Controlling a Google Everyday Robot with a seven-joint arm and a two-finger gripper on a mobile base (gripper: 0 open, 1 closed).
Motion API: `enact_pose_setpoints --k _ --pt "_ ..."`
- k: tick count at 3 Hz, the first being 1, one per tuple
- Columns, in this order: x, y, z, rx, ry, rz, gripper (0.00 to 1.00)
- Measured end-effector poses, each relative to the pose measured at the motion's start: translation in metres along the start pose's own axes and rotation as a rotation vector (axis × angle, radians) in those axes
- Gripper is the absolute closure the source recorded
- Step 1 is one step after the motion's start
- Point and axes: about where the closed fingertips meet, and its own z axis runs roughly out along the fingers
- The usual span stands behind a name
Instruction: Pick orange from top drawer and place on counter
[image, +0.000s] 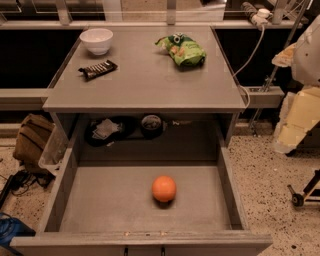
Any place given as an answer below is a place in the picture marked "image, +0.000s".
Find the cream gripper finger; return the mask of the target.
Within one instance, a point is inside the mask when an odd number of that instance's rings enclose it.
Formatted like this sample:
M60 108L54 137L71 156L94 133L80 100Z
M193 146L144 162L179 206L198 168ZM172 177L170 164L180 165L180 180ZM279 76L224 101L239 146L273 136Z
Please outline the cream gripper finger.
M291 67L293 64L293 57L295 52L296 44L293 43L276 54L272 59L272 64L278 67Z
M283 100L279 118L273 149L287 154L295 150L320 122L320 88L304 86L297 94L289 92Z

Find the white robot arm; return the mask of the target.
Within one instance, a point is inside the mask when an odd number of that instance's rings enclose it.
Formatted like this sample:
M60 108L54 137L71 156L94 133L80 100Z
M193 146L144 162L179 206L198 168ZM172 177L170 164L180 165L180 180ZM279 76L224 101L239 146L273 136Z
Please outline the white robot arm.
M274 131L274 150L287 154L320 122L320 15L272 63L290 67L292 78L303 85L298 93L285 96Z

